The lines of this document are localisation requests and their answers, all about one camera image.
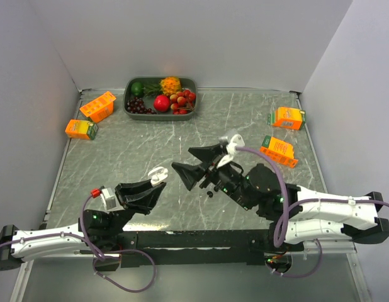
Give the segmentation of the white earbud charging case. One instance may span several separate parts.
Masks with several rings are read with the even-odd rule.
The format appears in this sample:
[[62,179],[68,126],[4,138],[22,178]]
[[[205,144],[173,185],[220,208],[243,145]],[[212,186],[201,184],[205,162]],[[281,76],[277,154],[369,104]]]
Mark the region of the white earbud charging case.
[[149,171],[147,176],[150,179],[151,185],[156,186],[164,182],[168,177],[168,172],[168,169],[162,166],[156,167]]

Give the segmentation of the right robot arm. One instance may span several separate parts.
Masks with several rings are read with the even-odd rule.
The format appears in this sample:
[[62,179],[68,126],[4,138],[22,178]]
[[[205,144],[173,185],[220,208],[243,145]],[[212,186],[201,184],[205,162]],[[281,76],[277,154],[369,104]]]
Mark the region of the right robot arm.
[[256,208],[271,222],[268,243],[274,250],[323,238],[373,245],[389,237],[389,220],[378,215],[389,204],[375,193],[340,196],[287,184],[267,155],[237,143],[189,152],[199,164],[172,163],[186,189],[212,184],[244,210]]

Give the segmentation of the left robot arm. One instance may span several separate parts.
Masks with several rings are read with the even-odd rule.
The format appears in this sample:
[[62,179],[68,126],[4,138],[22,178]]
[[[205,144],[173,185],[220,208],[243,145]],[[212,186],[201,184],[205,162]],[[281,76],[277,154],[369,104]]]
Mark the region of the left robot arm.
[[151,180],[99,187],[88,200],[100,198],[104,210],[89,210],[84,203],[77,223],[52,229],[20,230],[6,225],[0,232],[0,271],[59,252],[91,251],[100,259],[118,246],[118,236],[136,214],[148,215],[156,206],[166,182]]

